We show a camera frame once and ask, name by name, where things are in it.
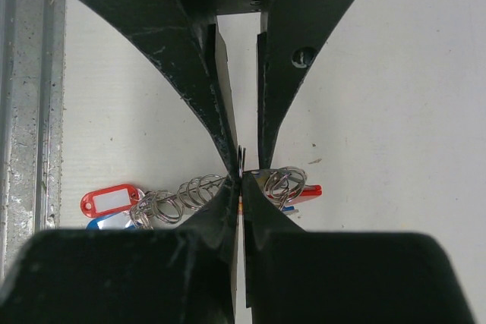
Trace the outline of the blue key tag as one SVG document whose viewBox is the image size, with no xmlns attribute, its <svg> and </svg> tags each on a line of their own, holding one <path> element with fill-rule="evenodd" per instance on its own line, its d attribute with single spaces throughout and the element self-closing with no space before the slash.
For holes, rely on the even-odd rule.
<svg viewBox="0 0 486 324">
<path fill-rule="evenodd" d="M 134 228 L 133 222 L 129 215 L 123 212 L 104 215 L 92 219 L 86 226 L 86 229 L 106 230 L 106 229 L 131 229 Z"/>
</svg>

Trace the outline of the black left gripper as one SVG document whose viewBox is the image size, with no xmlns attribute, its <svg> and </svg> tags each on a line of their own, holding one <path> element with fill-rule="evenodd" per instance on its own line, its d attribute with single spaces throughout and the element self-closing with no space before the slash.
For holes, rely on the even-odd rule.
<svg viewBox="0 0 486 324">
<path fill-rule="evenodd" d="M 261 13 L 257 153 L 269 168 L 279 129 L 316 57 L 354 0 L 79 0 L 172 85 L 238 177 L 226 44 L 216 15 Z"/>
</svg>

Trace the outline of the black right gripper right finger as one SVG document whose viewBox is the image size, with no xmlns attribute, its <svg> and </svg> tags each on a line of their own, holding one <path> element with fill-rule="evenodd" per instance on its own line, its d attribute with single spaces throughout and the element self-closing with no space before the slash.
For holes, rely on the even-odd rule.
<svg viewBox="0 0 486 324">
<path fill-rule="evenodd" d="M 443 248 L 411 232 L 308 232 L 242 179 L 255 323 L 471 323 Z"/>
</svg>

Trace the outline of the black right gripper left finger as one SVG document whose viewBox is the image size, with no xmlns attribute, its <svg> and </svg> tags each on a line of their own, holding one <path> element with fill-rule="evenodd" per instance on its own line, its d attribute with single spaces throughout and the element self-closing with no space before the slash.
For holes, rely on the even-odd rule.
<svg viewBox="0 0 486 324">
<path fill-rule="evenodd" d="M 41 231 L 1 286 L 3 323 L 232 323 L 239 192 L 187 228 Z"/>
</svg>

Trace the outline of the red key tag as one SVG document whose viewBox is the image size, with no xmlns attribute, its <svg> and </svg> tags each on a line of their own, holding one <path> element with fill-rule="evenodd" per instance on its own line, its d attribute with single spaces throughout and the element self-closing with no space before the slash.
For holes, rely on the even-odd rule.
<svg viewBox="0 0 486 324">
<path fill-rule="evenodd" d="M 136 205 L 142 193 L 131 184 L 119 184 L 86 193 L 80 200 L 80 210 L 88 218 L 99 218 L 123 212 Z"/>
</svg>

